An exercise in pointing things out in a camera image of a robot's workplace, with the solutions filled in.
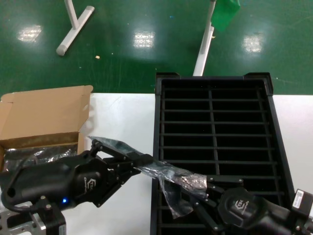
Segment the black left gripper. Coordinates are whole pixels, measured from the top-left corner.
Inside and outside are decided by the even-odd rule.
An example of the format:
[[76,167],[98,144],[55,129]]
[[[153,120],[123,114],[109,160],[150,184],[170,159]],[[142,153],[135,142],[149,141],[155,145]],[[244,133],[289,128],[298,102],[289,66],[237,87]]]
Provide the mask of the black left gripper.
[[[11,211],[20,211],[18,204],[31,202],[26,211],[39,210],[44,197],[61,210],[74,208],[85,202],[101,207],[131,177],[141,173],[130,170],[117,173],[113,163],[142,167],[153,163],[153,157],[141,153],[123,141],[90,138],[91,150],[39,163],[35,157],[22,160],[16,169],[3,174],[3,204]],[[97,152],[111,157],[100,158]]]

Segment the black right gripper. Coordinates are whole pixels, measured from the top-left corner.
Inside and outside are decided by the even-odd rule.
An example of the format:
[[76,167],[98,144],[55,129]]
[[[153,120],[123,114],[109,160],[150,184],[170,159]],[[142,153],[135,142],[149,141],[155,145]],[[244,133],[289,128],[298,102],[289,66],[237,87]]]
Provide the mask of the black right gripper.
[[238,176],[207,176],[206,192],[222,194],[221,198],[193,196],[192,207],[209,231],[266,229],[265,199],[239,188],[243,184]]

